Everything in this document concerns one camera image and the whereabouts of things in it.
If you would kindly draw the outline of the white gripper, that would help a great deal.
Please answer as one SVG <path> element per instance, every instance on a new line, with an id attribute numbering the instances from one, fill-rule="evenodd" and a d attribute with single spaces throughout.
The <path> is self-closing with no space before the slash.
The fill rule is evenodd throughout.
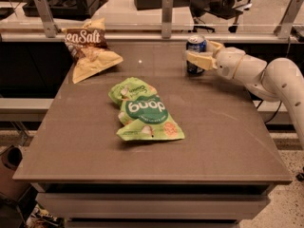
<path id="1" fill-rule="evenodd" d="M 236 47 L 224 47 L 215 41 L 206 41 L 207 52 L 186 50 L 186 60 L 204 70 L 217 69 L 219 77 L 231 81 L 240 81 L 240 65 L 245 52 Z"/>

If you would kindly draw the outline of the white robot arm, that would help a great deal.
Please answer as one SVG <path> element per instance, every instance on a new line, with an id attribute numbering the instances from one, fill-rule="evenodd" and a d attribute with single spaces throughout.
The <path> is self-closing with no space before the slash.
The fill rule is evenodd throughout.
<path id="1" fill-rule="evenodd" d="M 304 78 L 293 61 L 277 58 L 267 63 L 244 50 L 198 36 L 188 39 L 185 56 L 194 66 L 215 70 L 219 77 L 244 85 L 264 101 L 281 101 L 304 146 Z"/>

